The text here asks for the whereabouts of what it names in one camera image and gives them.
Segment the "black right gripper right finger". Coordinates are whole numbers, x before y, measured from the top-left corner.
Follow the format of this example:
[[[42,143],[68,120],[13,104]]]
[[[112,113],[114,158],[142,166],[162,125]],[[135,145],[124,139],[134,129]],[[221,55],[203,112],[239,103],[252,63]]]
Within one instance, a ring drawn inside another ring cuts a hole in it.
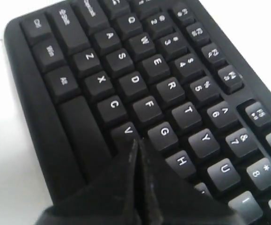
[[[202,194],[183,180],[148,140],[138,140],[145,225],[243,225],[243,217],[225,203]]]

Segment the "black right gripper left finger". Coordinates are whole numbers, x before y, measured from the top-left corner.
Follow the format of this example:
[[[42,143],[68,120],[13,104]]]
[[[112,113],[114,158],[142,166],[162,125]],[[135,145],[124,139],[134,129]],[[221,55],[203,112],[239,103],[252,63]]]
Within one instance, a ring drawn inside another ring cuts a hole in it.
[[[45,209],[37,225],[140,225],[135,205],[139,140],[123,145],[108,168],[74,195]]]

